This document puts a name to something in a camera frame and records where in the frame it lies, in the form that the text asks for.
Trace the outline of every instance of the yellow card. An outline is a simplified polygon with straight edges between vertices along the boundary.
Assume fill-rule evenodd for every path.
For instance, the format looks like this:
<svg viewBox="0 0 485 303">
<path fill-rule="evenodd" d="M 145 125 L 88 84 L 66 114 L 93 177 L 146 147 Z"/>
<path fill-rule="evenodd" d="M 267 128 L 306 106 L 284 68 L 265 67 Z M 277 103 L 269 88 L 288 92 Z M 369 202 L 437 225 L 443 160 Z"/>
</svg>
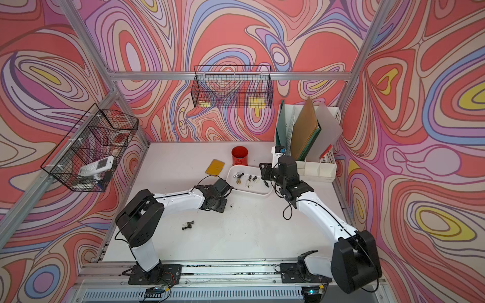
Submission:
<svg viewBox="0 0 485 303">
<path fill-rule="evenodd" d="M 223 167 L 224 167 L 224 162 L 214 159 L 212 160 L 209 167 L 207 168 L 206 174 L 219 175 Z"/>
</svg>

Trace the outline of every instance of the black wire basket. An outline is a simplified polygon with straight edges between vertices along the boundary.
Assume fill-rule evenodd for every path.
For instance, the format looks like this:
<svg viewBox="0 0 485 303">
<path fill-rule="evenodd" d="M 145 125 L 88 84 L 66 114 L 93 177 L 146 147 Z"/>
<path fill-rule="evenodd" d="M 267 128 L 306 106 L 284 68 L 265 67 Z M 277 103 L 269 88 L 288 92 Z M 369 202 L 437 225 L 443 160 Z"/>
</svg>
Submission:
<svg viewBox="0 0 485 303">
<path fill-rule="evenodd" d="M 270 65 L 195 65 L 191 95 L 194 107 L 270 108 Z"/>
<path fill-rule="evenodd" d="M 92 109 L 97 109 L 94 114 L 90 114 Z M 81 117 L 78 124 L 88 119 L 90 120 L 80 135 L 67 139 L 68 143 L 65 142 L 66 135 L 51 151 L 41 168 L 72 191 L 105 192 L 128 144 L 138 130 L 138 119 L 116 110 L 100 110 L 96 104 Z M 46 164 L 51 160 L 54 151 L 59 151 L 60 146 L 65 144 L 68 144 L 68 148 L 59 160 Z M 90 176 L 79 175 L 81 167 L 109 156 L 113 156 L 111 169 Z"/>
</svg>

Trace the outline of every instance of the white plastic tray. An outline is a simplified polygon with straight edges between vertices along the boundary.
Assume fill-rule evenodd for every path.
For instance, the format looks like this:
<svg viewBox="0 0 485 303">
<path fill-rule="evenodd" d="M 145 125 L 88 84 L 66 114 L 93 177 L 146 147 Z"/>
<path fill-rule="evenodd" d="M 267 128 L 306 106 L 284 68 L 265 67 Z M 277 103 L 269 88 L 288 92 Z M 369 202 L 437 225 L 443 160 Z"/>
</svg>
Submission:
<svg viewBox="0 0 485 303">
<path fill-rule="evenodd" d="M 237 178 L 235 178 L 234 175 L 237 173 L 244 173 L 241 177 L 241 184 L 236 183 Z M 250 187 L 247 188 L 246 181 L 249 176 L 252 177 L 251 182 L 249 182 Z M 258 182 L 253 181 L 254 176 L 258 177 Z M 267 181 L 269 187 L 264 184 L 264 181 L 261 179 L 261 171 L 259 170 L 259 167 L 253 166 L 234 165 L 227 174 L 226 182 L 234 188 L 232 191 L 248 194 L 252 197 L 266 198 L 271 194 L 271 190 L 273 189 L 270 181 Z"/>
</svg>

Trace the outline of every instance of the swirly pink wall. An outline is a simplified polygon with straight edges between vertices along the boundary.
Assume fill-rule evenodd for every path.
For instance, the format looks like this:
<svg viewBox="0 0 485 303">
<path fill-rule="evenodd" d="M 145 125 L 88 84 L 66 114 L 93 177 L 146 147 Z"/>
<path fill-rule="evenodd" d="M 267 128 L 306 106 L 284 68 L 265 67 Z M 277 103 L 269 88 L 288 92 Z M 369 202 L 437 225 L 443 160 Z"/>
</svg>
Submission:
<svg viewBox="0 0 485 303">
<path fill-rule="evenodd" d="M 349 71 L 374 0 L 77 2 L 113 71 L 193 71 L 197 64 L 270 64 L 273 71 Z M 276 81 L 271 109 L 194 109 L 190 81 L 119 81 L 147 137 L 271 141 L 281 100 L 334 104 L 342 81 Z"/>
<path fill-rule="evenodd" d="M 485 2 L 398 0 L 341 107 L 338 181 L 398 302 L 485 298 Z"/>
<path fill-rule="evenodd" d="M 0 3 L 0 220 L 47 154 L 107 93 L 53 0 Z M 0 251 L 0 302 L 60 302 L 95 256 L 137 169 L 135 137 L 105 193 L 52 184 Z"/>
</svg>

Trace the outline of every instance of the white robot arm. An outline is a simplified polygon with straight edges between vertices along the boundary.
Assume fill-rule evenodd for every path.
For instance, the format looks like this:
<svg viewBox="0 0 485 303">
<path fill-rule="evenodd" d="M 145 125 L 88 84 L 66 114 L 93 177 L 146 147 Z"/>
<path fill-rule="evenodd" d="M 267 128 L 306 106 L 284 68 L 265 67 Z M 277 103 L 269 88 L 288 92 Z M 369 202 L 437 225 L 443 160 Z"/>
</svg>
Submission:
<svg viewBox="0 0 485 303">
<path fill-rule="evenodd" d="M 334 243 L 332 257 L 318 251 L 298 257 L 297 271 L 305 281 L 315 276 L 333 278 L 340 288 L 351 293 L 382 276 L 375 239 L 368 231 L 359 232 L 339 218 L 300 180 L 295 160 L 274 152 L 276 163 L 261 163 L 261 178 L 279 186 L 292 207 L 305 214 Z M 170 194 L 140 191 L 116 217 L 116 224 L 127 239 L 143 272 L 161 271 L 152 235 L 162 217 L 188 209 L 224 212 L 231 187 L 223 179 L 213 185 Z"/>
</svg>

